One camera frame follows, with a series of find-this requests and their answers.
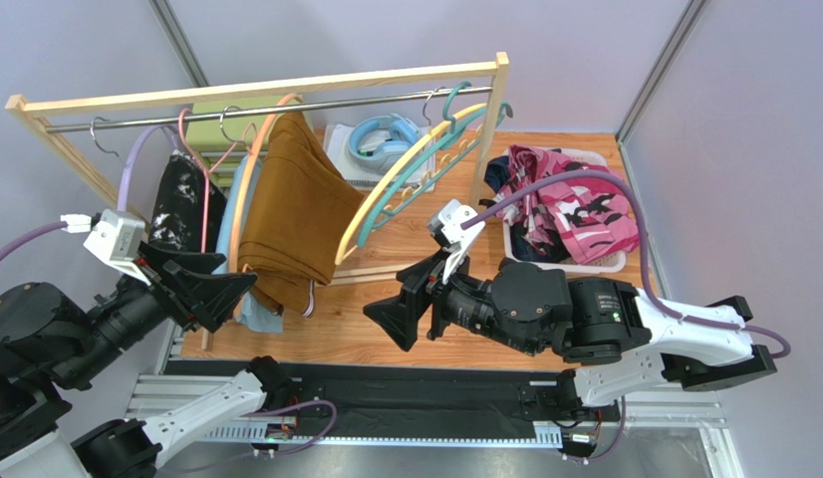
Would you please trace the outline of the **yellow clothes hanger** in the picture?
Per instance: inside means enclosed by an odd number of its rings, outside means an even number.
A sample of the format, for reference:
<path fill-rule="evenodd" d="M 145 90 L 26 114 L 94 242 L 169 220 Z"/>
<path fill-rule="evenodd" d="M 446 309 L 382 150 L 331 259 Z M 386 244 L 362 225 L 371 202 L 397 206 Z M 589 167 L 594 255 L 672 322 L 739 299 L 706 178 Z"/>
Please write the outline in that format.
<path fill-rule="evenodd" d="M 447 112 L 441 123 L 421 127 L 399 114 L 375 116 L 354 127 L 337 125 L 329 132 L 329 156 L 341 167 L 348 184 L 370 193 L 342 234 L 335 253 L 340 265 L 365 247 L 370 234 L 431 189 L 458 161 L 435 155 L 462 139 L 474 121 L 486 114 L 486 104 Z"/>

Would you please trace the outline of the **dark blue jeans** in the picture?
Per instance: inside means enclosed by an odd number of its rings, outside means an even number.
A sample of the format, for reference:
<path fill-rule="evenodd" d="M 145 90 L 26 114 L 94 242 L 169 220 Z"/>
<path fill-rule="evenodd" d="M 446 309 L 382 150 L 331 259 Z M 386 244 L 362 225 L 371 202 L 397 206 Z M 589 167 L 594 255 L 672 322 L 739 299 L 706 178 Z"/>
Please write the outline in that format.
<path fill-rule="evenodd" d="M 491 159 L 486 167 L 484 181 L 494 193 L 497 193 L 509 178 L 508 156 L 501 155 Z M 512 254 L 517 260 L 539 263 L 562 263 L 571 258 L 558 232 L 553 229 L 550 243 L 542 243 L 540 248 L 530 244 L 525 235 L 527 229 L 521 223 L 510 227 Z"/>

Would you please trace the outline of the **pink camouflage trousers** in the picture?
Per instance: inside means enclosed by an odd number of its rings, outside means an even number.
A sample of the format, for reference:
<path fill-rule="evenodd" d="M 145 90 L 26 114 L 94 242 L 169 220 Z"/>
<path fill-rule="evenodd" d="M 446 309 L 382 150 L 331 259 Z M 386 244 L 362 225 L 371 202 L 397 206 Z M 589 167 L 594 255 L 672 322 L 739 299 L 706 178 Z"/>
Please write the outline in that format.
<path fill-rule="evenodd" d="M 611 173 L 608 167 L 585 164 L 561 153 L 560 148 L 513 144 L 507 148 L 509 178 L 495 193 L 499 202 L 544 178 L 573 170 Z M 544 186 L 506 206 L 496 217 L 510 227 L 526 227 L 526 240 L 536 248 L 550 243 L 555 229 L 577 264 L 640 245 L 637 222 L 620 190 L 596 178 L 571 179 Z"/>

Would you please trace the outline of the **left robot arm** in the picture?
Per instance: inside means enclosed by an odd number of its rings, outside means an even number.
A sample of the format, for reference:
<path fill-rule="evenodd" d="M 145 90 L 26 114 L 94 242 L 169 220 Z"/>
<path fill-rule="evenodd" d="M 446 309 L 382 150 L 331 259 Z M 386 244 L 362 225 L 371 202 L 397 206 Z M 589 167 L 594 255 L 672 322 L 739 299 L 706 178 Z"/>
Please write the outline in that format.
<path fill-rule="evenodd" d="M 0 477 L 152 477 L 187 445 L 225 422 L 284 404 L 292 385 L 270 357 L 222 386 L 146 419 L 114 419 L 69 440 L 58 420 L 69 389 L 93 379 L 165 321 L 219 329 L 254 285 L 218 274 L 223 256 L 141 244 L 138 278 L 81 309 L 56 286 L 26 283 L 0 296 Z"/>

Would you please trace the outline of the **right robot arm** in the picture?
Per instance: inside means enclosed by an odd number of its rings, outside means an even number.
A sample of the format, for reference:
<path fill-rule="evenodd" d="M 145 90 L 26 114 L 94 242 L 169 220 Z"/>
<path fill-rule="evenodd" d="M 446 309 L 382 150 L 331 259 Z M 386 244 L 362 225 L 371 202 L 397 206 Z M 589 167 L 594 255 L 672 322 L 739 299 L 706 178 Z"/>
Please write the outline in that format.
<path fill-rule="evenodd" d="M 468 270 L 448 273 L 445 255 L 436 253 L 399 271 L 398 294 L 363 312 L 403 351 L 430 315 L 430 340 L 454 325 L 530 357 L 555 354 L 567 367 L 535 398 L 536 413 L 554 420 L 611 421 L 622 396 L 658 384 L 718 391 L 777 371 L 769 349 L 750 336 L 740 296 L 710 305 L 705 326 L 667 317 L 664 302 L 622 281 L 568 278 L 513 260 L 488 280 Z"/>

